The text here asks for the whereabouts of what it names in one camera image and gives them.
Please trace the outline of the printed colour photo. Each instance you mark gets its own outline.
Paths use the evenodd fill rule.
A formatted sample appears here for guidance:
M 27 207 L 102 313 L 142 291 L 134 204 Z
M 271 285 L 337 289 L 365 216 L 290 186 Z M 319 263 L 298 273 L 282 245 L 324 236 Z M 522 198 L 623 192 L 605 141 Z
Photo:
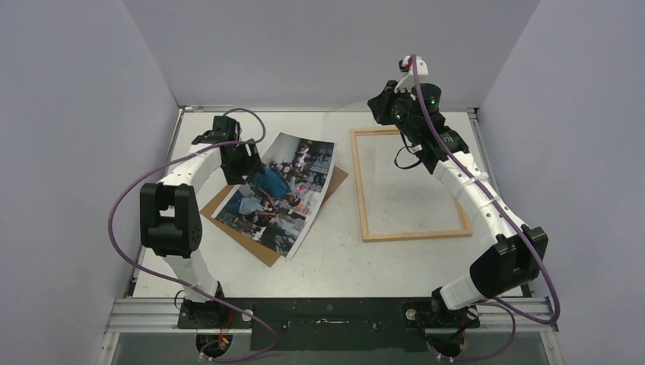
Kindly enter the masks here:
M 235 186 L 210 214 L 215 223 L 292 259 L 331 184 L 336 145 L 281 132 L 261 170 Z

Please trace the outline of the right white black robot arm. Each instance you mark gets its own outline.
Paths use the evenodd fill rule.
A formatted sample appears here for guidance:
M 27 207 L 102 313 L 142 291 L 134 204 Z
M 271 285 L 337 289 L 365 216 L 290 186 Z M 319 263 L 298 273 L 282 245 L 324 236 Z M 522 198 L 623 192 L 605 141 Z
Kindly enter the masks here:
M 395 80 L 387 81 L 368 100 L 373 118 L 379 125 L 394 125 L 409 141 L 413 155 L 461 205 L 485 248 L 466 274 L 432 293 L 431 318 L 448 326 L 466 308 L 536 279 L 548 237 L 517 217 L 494 191 L 467 143 L 446 125 L 437 85 L 423 83 L 419 91 L 396 86 Z

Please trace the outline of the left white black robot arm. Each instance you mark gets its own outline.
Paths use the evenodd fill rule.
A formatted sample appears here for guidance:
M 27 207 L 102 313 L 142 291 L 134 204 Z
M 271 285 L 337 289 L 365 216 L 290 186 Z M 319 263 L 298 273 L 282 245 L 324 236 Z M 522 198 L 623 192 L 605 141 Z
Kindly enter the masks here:
M 237 120 L 215 116 L 211 129 L 192 140 L 189 155 L 139 192 L 141 243 L 170 266 L 185 294 L 180 318 L 199 328 L 226 324 L 231 310 L 200 250 L 203 229 L 197 193 L 218 170 L 231 186 L 246 183 L 248 176 L 260 171 L 254 141 L 243 143 L 240 135 Z

